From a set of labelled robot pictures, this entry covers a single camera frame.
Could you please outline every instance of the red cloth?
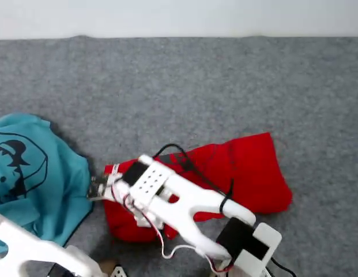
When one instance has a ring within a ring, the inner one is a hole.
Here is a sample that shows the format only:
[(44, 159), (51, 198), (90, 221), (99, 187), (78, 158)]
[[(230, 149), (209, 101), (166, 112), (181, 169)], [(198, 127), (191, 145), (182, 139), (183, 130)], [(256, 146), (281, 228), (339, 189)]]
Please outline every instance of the red cloth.
[[(288, 208), (292, 192), (282, 177), (276, 153), (269, 133), (230, 140), (224, 144), (208, 144), (187, 153), (203, 175), (223, 192), (229, 191), (233, 178), (232, 199), (253, 213), (269, 214)], [(182, 154), (162, 155), (159, 161), (178, 174), (205, 189), (211, 187), (193, 171), (182, 166)], [(124, 173), (133, 162), (121, 163), (118, 171)], [(112, 172), (113, 165), (105, 167), (105, 174)], [(138, 227), (132, 214), (120, 204), (104, 201), (105, 214), (113, 236), (127, 242), (148, 242), (156, 238), (152, 228)], [(197, 213), (195, 221), (221, 218), (220, 214)], [(176, 230), (165, 225), (164, 233), (173, 238)]]

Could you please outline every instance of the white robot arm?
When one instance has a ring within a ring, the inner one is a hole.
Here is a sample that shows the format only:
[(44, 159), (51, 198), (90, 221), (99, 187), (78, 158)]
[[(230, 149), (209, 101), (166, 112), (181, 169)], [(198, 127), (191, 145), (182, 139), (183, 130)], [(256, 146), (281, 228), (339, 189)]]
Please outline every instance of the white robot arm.
[(76, 247), (65, 249), (54, 242), (43, 241), (2, 215), (0, 240), (8, 246), (6, 256), (0, 257), (0, 276), (27, 277), (28, 261), (47, 261), (67, 268), (75, 276), (107, 277), (97, 262)]
[[(146, 155), (123, 175), (114, 170), (107, 185), (98, 191), (103, 198), (123, 204), (139, 226), (157, 230), (167, 224), (200, 256), (209, 261), (232, 260), (234, 269), (251, 277), (261, 275), (281, 241), (281, 234), (265, 223), (254, 229), (255, 215), (247, 208), (200, 188)], [(179, 197), (175, 203), (168, 201), (172, 194)], [(197, 212), (219, 213), (221, 204), (222, 214), (230, 220), (215, 242), (201, 233), (193, 216)]]

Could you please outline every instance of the teal t-shirt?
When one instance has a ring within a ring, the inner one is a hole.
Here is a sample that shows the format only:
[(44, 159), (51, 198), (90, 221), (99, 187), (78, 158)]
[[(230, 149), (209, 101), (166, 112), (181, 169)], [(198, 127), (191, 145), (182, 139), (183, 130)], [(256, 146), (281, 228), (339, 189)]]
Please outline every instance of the teal t-shirt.
[[(92, 208), (88, 161), (30, 114), (0, 118), (0, 214), (64, 245)], [(0, 253), (6, 246), (0, 241)]]

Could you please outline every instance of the gray carpet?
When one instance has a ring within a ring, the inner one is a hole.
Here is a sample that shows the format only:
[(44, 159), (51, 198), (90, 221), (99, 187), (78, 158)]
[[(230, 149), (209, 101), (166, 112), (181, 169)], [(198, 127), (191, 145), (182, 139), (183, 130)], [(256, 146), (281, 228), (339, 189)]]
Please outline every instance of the gray carpet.
[[(0, 116), (14, 111), (53, 121), (98, 172), (170, 141), (270, 131), (294, 193), (289, 211), (259, 217), (283, 235), (275, 257), (298, 276), (358, 276), (358, 38), (0, 42)], [(70, 243), (119, 257), (130, 277), (209, 273), (189, 250), (167, 261), (158, 244), (112, 244), (100, 205)]]

